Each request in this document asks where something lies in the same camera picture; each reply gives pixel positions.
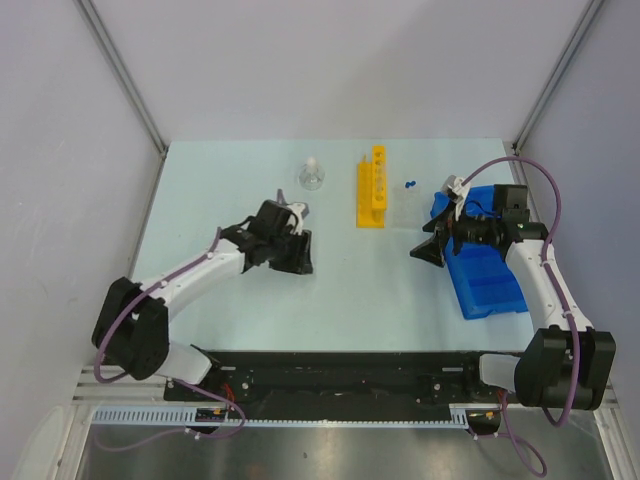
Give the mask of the clear plastic well plate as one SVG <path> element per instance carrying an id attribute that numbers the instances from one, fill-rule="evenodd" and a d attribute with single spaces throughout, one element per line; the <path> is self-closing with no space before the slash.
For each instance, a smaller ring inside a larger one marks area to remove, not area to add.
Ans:
<path id="1" fill-rule="evenodd" d="M 417 186 L 398 186 L 392 190 L 391 226 L 393 228 L 420 230 L 423 225 L 421 191 Z"/>

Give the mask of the yellow test tube rack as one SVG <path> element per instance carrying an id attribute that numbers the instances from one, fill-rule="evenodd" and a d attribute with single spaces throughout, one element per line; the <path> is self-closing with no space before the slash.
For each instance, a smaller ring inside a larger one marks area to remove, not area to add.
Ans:
<path id="1" fill-rule="evenodd" d="M 374 145 L 357 165 L 356 227 L 384 228 L 387 205 L 386 149 Z"/>

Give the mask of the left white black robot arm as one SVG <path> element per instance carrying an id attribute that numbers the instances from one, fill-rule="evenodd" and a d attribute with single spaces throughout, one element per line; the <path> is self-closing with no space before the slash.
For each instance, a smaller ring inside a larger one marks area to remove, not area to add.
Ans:
<path id="1" fill-rule="evenodd" d="M 304 202 L 266 200 L 256 214 L 217 229 L 210 246 L 173 271 L 142 282 L 115 280 L 91 336 L 97 349 L 95 379 L 108 384 L 158 375 L 184 382 L 199 399 L 214 397 L 221 387 L 214 359 L 193 344 L 173 340 L 171 322 L 214 285 L 254 267 L 312 274 L 312 234 L 304 227 L 308 214 Z"/>

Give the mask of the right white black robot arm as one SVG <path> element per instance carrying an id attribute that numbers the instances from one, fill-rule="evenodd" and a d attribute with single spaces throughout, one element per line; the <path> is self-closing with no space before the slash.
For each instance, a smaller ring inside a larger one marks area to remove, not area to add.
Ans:
<path id="1" fill-rule="evenodd" d="M 501 388 L 528 407 L 597 409 L 616 343 L 610 333 L 596 330 L 573 301 L 546 226 L 530 219 L 526 186 L 495 185 L 491 212 L 478 215 L 466 211 L 470 187 L 463 178 L 449 177 L 441 192 L 443 210 L 423 227 L 431 237 L 411 250 L 411 257 L 442 267 L 447 250 L 459 254 L 465 245 L 493 249 L 514 275 L 534 327 L 520 355 L 481 355 L 479 366 L 461 376 L 463 393 L 484 401 Z"/>

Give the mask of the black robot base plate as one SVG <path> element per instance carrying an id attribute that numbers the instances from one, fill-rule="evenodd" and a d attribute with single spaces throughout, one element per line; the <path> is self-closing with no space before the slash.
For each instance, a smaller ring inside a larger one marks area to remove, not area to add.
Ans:
<path id="1" fill-rule="evenodd" d="M 494 404 L 477 352 L 216 352 L 198 391 L 166 389 L 169 402 L 232 394 L 257 419 L 425 420 L 452 404 Z"/>

